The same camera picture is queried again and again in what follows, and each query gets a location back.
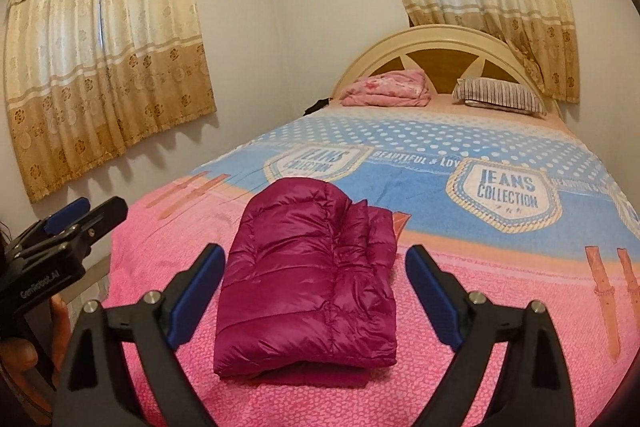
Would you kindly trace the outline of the magenta puffer jacket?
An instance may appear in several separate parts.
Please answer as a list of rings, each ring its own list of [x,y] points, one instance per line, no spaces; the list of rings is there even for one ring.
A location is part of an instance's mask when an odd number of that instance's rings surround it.
[[[360,387],[395,364],[393,213],[335,185],[284,178],[246,205],[217,308],[214,371]]]

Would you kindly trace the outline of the pink and blue bedspread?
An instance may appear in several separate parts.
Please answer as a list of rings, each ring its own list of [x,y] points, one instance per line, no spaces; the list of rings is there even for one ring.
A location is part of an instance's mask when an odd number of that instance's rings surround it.
[[[229,247],[250,199],[292,176],[392,210],[401,251],[423,245],[494,303],[545,303],[577,424],[608,404],[639,348],[639,216],[555,117],[334,105],[294,120],[132,205],[108,304],[163,288],[207,243]]]

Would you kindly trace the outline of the striped pillow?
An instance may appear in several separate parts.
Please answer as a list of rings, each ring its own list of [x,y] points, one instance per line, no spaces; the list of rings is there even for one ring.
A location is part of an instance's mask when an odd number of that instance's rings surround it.
[[[546,106],[539,96],[517,82],[488,77],[460,78],[451,95],[465,105],[488,106],[526,115],[547,115]]]

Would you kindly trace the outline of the folded pink blanket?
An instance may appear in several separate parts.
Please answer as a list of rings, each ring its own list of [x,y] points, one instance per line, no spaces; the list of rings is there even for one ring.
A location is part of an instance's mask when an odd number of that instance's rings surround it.
[[[361,77],[344,88],[337,100],[343,106],[424,107],[431,102],[422,69],[403,69]]]

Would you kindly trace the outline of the cream wooden headboard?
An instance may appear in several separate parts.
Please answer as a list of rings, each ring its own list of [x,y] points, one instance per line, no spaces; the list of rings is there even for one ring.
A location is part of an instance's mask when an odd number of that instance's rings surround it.
[[[450,94],[460,78],[490,77],[524,84],[548,113],[561,114],[558,102],[538,89],[510,46],[486,32],[454,25],[416,26],[375,43],[347,67],[332,96],[360,77],[418,68],[434,94]]]

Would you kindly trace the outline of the beige curtain on side wall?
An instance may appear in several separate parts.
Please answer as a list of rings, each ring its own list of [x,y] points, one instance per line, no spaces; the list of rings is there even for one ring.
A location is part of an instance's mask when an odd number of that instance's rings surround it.
[[[6,113],[32,202],[216,109],[195,0],[10,0]]]

